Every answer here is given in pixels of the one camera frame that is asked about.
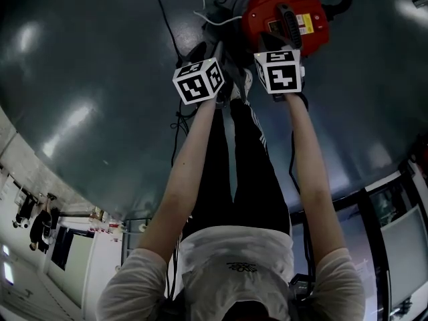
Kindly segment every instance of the shoe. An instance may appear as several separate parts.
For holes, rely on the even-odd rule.
[[[48,199],[49,199],[49,200],[51,200],[51,201],[56,200],[56,196],[55,196],[55,195],[53,195],[53,194],[51,194],[51,193],[47,193],[47,197],[48,197]]]
[[[248,97],[248,92],[253,85],[253,74],[248,69],[244,68],[245,71],[245,83],[243,85],[245,90],[245,96]],[[237,87],[236,83],[233,83],[233,89],[232,93],[230,95],[230,100],[241,98],[241,92],[239,91],[239,88]]]

